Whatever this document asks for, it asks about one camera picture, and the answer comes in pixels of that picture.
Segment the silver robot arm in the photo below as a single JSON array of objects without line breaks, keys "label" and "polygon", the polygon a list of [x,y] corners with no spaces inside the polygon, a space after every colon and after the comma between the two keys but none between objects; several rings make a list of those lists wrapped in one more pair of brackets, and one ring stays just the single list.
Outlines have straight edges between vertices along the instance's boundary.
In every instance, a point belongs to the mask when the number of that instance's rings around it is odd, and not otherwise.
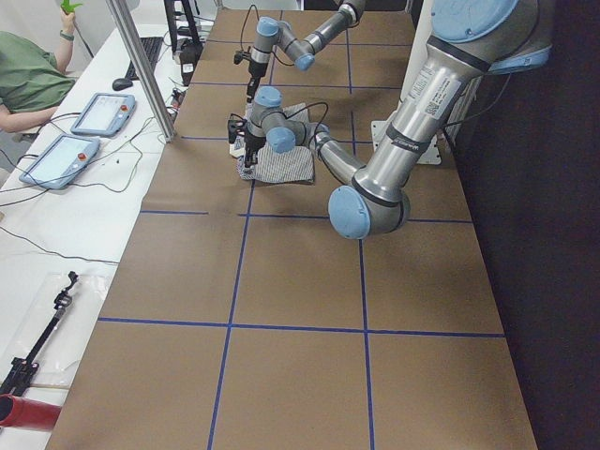
[{"label": "silver robot arm", "polygon": [[253,44],[246,51],[237,51],[233,59],[235,64],[248,61],[250,79],[246,103],[254,100],[276,47],[289,57],[296,68],[306,71],[314,64],[317,53],[338,35],[359,24],[365,6],[366,1],[338,1],[337,11],[304,38],[298,38],[287,22],[260,17]]},{"label": "silver robot arm", "polygon": [[413,166],[443,128],[467,84],[487,74],[539,68],[551,50],[555,5],[551,1],[437,1],[430,11],[427,58],[408,95],[388,119],[368,162],[347,153],[319,123],[291,119],[281,94],[261,80],[275,50],[282,50],[302,70],[363,15],[361,1],[342,1],[337,12],[307,37],[270,17],[259,19],[253,45],[236,54],[249,63],[248,118],[231,121],[231,140],[242,138],[245,168],[260,150],[282,154],[297,146],[315,152],[339,181],[328,203],[333,228],[349,239],[390,233],[407,220],[410,202],[404,193]]}]

